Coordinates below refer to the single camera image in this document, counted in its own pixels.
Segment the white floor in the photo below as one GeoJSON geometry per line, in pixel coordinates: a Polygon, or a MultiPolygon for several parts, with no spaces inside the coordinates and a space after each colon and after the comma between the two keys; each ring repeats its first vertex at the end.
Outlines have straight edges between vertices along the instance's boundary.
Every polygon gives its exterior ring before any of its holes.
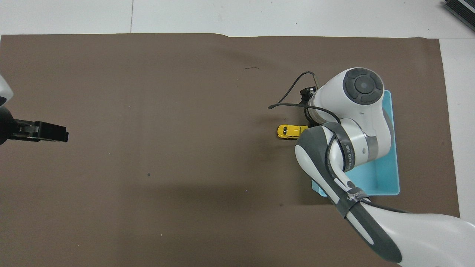
{"type": "Polygon", "coordinates": [[[442,0],[0,0],[0,34],[439,38],[460,215],[475,223],[475,32],[442,0]]]}

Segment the brown mat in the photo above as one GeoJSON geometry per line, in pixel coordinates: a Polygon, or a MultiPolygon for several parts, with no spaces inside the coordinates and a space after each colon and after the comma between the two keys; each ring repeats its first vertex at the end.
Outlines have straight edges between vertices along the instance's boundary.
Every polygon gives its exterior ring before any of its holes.
{"type": "Polygon", "coordinates": [[[393,96],[401,194],[374,201],[459,216],[437,39],[2,36],[6,107],[70,140],[0,147],[1,265],[396,266],[276,137],[302,110],[267,109],[350,67],[393,96]]]}

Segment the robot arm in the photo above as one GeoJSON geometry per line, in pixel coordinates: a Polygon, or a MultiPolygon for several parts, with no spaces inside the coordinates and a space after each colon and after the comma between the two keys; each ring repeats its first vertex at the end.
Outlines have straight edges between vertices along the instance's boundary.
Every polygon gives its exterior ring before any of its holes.
{"type": "Polygon", "coordinates": [[[6,102],[13,97],[13,92],[7,81],[0,75],[0,106],[3,106],[6,102]]]}
{"type": "Polygon", "coordinates": [[[295,146],[298,163],[383,259],[406,267],[473,266],[473,224],[447,215],[411,214],[374,205],[346,176],[354,166],[380,158],[390,149],[391,128],[381,107],[383,90],[379,76],[364,68],[346,70],[322,86],[310,104],[333,111],[341,124],[312,111],[312,118],[323,124],[302,132],[295,146]],[[365,98],[374,92],[377,96],[365,98]]]}
{"type": "Polygon", "coordinates": [[[66,132],[66,127],[45,122],[15,120],[3,106],[12,97],[10,86],[0,75],[0,145],[7,139],[67,142],[69,133],[66,132]]]}

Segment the light blue tray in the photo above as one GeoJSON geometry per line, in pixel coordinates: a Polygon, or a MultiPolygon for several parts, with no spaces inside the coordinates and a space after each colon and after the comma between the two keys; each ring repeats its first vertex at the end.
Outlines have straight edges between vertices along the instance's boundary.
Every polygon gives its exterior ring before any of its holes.
{"type": "MultiPolygon", "coordinates": [[[[388,113],[394,127],[391,92],[384,91],[383,109],[388,113]]],[[[394,196],[399,194],[398,158],[396,140],[392,140],[389,153],[377,160],[357,166],[346,172],[354,184],[370,196],[394,196]]],[[[312,181],[312,189],[326,197],[325,192],[312,181]]]]}

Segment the toy car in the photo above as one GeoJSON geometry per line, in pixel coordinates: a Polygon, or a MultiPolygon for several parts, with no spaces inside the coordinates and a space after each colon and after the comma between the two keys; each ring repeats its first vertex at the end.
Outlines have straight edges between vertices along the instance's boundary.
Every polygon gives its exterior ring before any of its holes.
{"type": "Polygon", "coordinates": [[[298,139],[305,129],[308,127],[283,124],[277,128],[277,136],[284,139],[298,139]]]}

